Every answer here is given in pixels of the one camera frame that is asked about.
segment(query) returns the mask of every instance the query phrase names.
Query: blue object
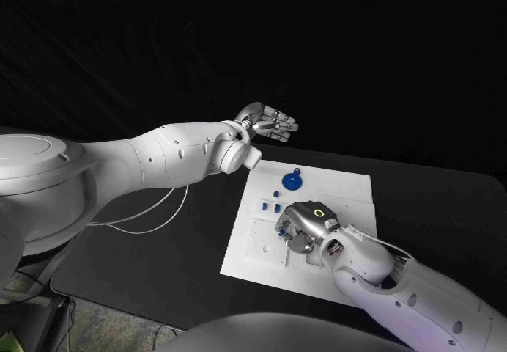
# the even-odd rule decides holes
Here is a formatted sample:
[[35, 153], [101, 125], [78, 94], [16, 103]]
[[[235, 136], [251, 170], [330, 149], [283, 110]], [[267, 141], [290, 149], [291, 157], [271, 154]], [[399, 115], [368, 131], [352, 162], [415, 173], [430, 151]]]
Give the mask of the blue object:
[[296, 191], [301, 188], [303, 180], [300, 177], [301, 170], [294, 169], [291, 174], [287, 174], [283, 178], [283, 185], [290, 191]]

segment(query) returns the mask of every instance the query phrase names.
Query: black background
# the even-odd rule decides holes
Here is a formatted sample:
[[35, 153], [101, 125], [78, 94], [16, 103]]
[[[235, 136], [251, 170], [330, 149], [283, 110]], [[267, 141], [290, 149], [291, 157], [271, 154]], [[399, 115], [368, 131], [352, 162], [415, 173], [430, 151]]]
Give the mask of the black background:
[[507, 184], [504, 50], [486, 4], [5, 3], [0, 125], [98, 142], [261, 101], [300, 123], [288, 147]]

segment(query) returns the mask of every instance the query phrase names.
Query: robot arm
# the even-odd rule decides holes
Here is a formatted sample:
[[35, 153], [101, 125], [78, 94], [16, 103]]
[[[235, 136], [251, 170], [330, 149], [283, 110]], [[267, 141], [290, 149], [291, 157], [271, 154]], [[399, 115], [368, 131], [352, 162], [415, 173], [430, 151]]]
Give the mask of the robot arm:
[[298, 125], [261, 103], [234, 121], [163, 125], [133, 139], [75, 143], [0, 136], [0, 289], [22, 255], [61, 246], [123, 194], [179, 188], [206, 176], [255, 168], [260, 134], [287, 141]]
[[[294, 252], [319, 247], [340, 293], [417, 351], [506, 350], [506, 317], [450, 277], [342, 227], [321, 202], [288, 206], [275, 230]], [[383, 289], [388, 276], [396, 286]]]

